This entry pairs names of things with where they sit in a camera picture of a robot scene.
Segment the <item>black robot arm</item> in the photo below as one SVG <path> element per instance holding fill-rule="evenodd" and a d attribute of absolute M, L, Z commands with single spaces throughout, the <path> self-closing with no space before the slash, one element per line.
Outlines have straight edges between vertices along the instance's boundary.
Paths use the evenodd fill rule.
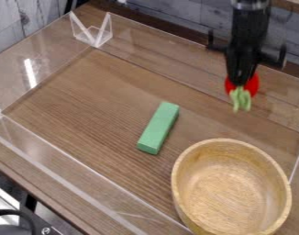
<path fill-rule="evenodd" d="M 253 79 L 258 65 L 285 67 L 288 46 L 282 45 L 277 57 L 262 51 L 272 17 L 272 0 L 232 0 L 233 31 L 228 45 L 217 45 L 214 31 L 209 31 L 208 49 L 225 53 L 228 74 L 236 86 Z"/>

